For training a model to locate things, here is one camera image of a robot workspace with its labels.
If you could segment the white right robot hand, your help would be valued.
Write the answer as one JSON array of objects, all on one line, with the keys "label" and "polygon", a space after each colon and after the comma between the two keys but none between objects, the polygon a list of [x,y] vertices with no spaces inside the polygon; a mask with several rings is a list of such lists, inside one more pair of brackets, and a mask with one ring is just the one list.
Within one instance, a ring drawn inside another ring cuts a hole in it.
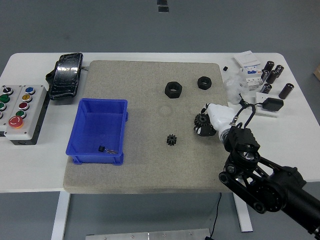
[{"label": "white right robot hand", "polygon": [[194,131],[201,137],[210,137],[218,134],[223,143],[227,137],[235,111],[225,105],[206,103],[204,108],[194,119]]}]

